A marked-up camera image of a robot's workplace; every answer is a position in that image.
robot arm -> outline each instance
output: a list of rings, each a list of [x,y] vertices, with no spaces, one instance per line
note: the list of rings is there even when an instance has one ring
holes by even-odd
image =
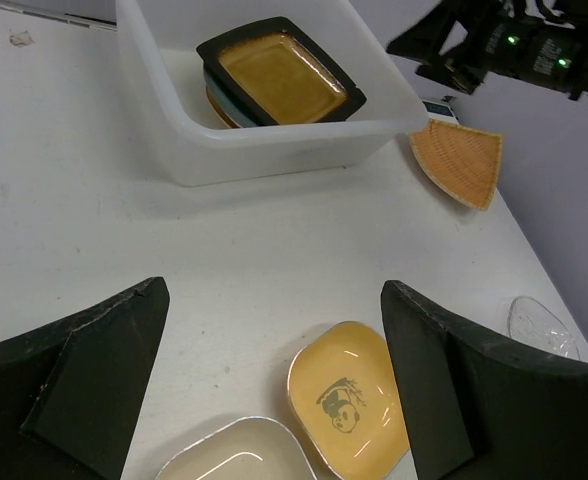
[[[420,62],[416,73],[472,94],[488,72],[569,94],[588,93],[588,1],[556,0],[555,14],[536,0],[541,18],[525,13],[526,0],[442,0],[387,47]],[[440,53],[454,25],[467,36]]]

panda illustration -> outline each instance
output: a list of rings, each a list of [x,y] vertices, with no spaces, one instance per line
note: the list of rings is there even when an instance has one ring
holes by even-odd
[[[341,378],[318,397],[316,404],[321,405],[323,411],[330,416],[334,428],[343,433],[352,433],[361,419],[356,407],[366,406],[362,395],[363,392],[356,388],[354,380]]]

blue dish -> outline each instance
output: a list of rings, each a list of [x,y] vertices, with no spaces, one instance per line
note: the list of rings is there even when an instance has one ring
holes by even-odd
[[[203,76],[205,77],[205,85],[207,86],[210,95],[216,101],[218,107],[225,112],[232,122],[243,128],[258,127],[256,122],[252,121],[234,104],[232,100],[230,100],[216,79],[212,77],[207,70],[203,70]]]

tabletop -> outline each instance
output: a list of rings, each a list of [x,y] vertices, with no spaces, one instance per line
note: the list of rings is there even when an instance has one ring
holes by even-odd
[[[241,416],[300,434],[291,360],[341,321],[382,333],[388,279],[501,333],[514,297],[534,297],[588,361],[500,195],[457,205],[406,138],[357,167],[190,189],[156,166],[128,101],[114,32],[0,10],[0,341],[150,276],[170,290],[123,479]],[[390,478],[416,478],[411,455]]]

black rimmed dish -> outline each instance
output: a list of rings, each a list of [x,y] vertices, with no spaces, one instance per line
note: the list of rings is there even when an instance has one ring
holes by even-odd
[[[237,107],[261,125],[343,121],[366,101],[347,73],[285,17],[235,28],[196,51]]]

